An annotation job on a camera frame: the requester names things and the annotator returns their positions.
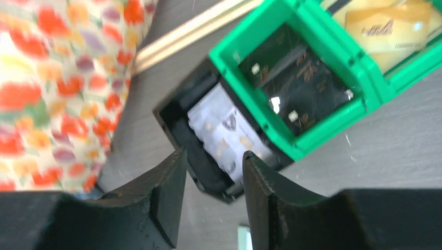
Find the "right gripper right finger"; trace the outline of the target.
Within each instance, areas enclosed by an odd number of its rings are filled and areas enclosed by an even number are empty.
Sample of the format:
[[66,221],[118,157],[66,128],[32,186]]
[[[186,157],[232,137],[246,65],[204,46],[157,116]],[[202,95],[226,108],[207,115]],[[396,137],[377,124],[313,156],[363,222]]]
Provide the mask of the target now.
[[441,189],[344,189],[326,197],[243,157],[254,249],[441,249]]

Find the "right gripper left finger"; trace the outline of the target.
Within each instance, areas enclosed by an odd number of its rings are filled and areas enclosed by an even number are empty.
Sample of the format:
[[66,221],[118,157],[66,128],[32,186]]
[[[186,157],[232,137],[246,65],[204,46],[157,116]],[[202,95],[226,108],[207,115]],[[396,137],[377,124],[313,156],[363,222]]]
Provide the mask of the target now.
[[55,191],[1,193],[1,249],[174,249],[187,154],[99,199]]

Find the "green card holder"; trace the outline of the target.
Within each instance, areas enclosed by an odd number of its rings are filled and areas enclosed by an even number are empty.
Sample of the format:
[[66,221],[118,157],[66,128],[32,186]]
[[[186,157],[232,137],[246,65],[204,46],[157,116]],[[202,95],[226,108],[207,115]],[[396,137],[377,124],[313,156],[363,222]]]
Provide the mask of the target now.
[[253,250],[250,228],[240,225],[238,227],[238,250]]

